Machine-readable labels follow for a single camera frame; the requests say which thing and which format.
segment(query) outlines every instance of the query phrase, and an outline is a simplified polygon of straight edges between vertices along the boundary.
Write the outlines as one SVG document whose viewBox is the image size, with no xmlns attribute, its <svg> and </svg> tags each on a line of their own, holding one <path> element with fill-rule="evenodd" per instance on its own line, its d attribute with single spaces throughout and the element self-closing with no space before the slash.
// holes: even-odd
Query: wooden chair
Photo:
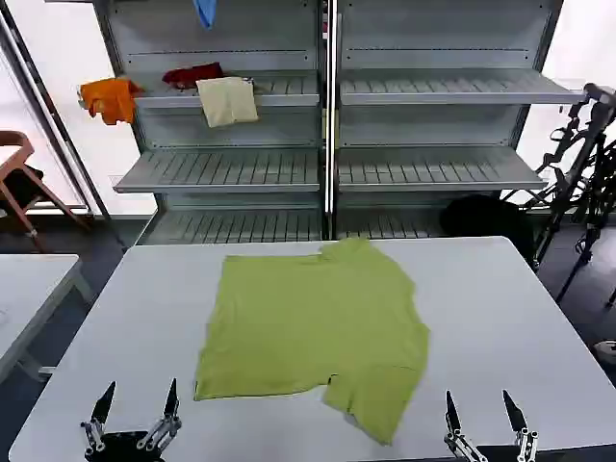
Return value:
<svg viewBox="0 0 616 462">
<path fill-rule="evenodd" d="M 28 217 L 26 217 L 26 211 L 42 199 L 50 200 L 56 205 L 56 207 L 62 210 L 65 215 L 71 217 L 79 226 L 89 230 L 89 227 L 80 218 L 75 216 L 70 209 L 66 207 L 66 205 L 55 194 L 53 194 L 42 181 L 40 181 L 40 179 L 28 168 L 28 166 L 26 166 L 26 160 L 35 152 L 30 140 L 28 140 L 28 137 L 21 132 L 0 131 L 0 146 L 19 146 L 17 151 L 12 154 L 10 158 L 0 165 L 0 194 L 9 203 L 17 219 L 19 219 L 19 221 L 21 221 L 21 223 L 28 230 L 28 235 L 32 238 L 39 252 L 44 252 L 44 249 L 42 243 L 40 242 L 37 230 L 28 220 Z M 44 194 L 44 196 L 35 198 L 25 208 L 21 208 L 19 206 L 19 203 L 15 200 L 14 196 L 11 194 L 11 191 L 9 191 L 5 184 L 7 176 L 9 176 L 12 171 L 17 169 L 21 169 L 26 176 L 40 188 L 41 193 Z"/>
</svg>

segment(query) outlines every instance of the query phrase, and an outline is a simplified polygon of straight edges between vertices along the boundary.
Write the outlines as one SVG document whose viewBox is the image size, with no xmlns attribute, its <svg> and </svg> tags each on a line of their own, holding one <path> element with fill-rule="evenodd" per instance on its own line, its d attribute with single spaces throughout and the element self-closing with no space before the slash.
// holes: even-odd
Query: shelf slat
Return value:
<svg viewBox="0 0 616 462">
<path fill-rule="evenodd" d="M 161 149 L 143 153 L 118 193 L 306 193 L 319 190 L 314 149 Z"/>
<path fill-rule="evenodd" d="M 162 82 L 158 76 L 131 76 L 146 89 L 135 98 L 141 109 L 200 108 L 196 89 L 177 90 Z M 255 76 L 255 104 L 260 107 L 310 107 L 319 104 L 317 77 L 314 75 Z"/>
<path fill-rule="evenodd" d="M 506 146 L 344 148 L 341 193 L 540 190 L 546 183 Z"/>
<path fill-rule="evenodd" d="M 435 211 L 418 209 L 340 209 L 337 239 L 440 238 L 444 234 Z"/>
<path fill-rule="evenodd" d="M 317 210 L 167 211 L 140 244 L 240 244 L 319 241 Z"/>
<path fill-rule="evenodd" d="M 343 105 L 575 104 L 580 91 L 563 89 L 533 69 L 407 69 L 349 71 Z"/>
</svg>

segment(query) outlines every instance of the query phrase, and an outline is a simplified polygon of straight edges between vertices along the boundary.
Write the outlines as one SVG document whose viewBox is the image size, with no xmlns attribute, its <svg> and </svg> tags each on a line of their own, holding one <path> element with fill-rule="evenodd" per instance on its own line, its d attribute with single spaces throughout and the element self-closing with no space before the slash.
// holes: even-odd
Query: beige towel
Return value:
<svg viewBox="0 0 616 462">
<path fill-rule="evenodd" d="M 251 82 L 242 77 L 223 77 L 199 80 L 196 85 L 210 127 L 259 120 Z"/>
</svg>

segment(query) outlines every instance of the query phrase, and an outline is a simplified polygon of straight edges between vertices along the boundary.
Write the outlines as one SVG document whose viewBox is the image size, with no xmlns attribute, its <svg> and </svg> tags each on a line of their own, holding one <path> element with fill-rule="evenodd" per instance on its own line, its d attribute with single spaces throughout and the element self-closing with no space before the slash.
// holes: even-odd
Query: white table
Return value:
<svg viewBox="0 0 616 462">
<path fill-rule="evenodd" d="M 39 377 L 27 347 L 73 287 L 92 302 L 79 269 L 77 255 L 0 255 L 0 382 L 17 362 Z"/>
<path fill-rule="evenodd" d="M 616 391 L 532 271 L 504 238 L 375 242 L 417 284 L 432 330 L 429 363 L 381 447 L 321 402 L 323 387 L 274 398 L 193 401 L 197 356 L 229 254 L 299 255 L 321 243 L 131 248 L 96 301 L 10 451 L 12 462 L 82 462 L 79 422 L 117 381 L 107 431 L 147 428 L 178 379 L 184 423 L 167 462 L 344 462 L 449 456 L 451 389 L 476 444 L 509 444 L 502 389 L 540 449 L 616 443 Z"/>
</svg>

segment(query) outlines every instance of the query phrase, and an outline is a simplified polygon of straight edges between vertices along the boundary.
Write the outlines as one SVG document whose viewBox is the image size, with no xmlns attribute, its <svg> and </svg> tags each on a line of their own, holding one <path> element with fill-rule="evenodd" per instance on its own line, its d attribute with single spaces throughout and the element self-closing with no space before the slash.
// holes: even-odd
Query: grey metal shelving unit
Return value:
<svg viewBox="0 0 616 462">
<path fill-rule="evenodd" d="M 544 187 L 515 148 L 530 105 L 582 98 L 540 73 L 561 6 L 338 2 L 334 237 L 439 236 L 456 197 Z"/>
<path fill-rule="evenodd" d="M 210 31 L 192 0 L 92 3 L 115 74 L 145 89 L 141 156 L 115 185 L 157 199 L 138 244 L 323 239 L 321 0 L 225 0 Z M 211 62 L 254 79 L 258 122 L 211 129 L 196 90 L 161 80 Z"/>
</svg>

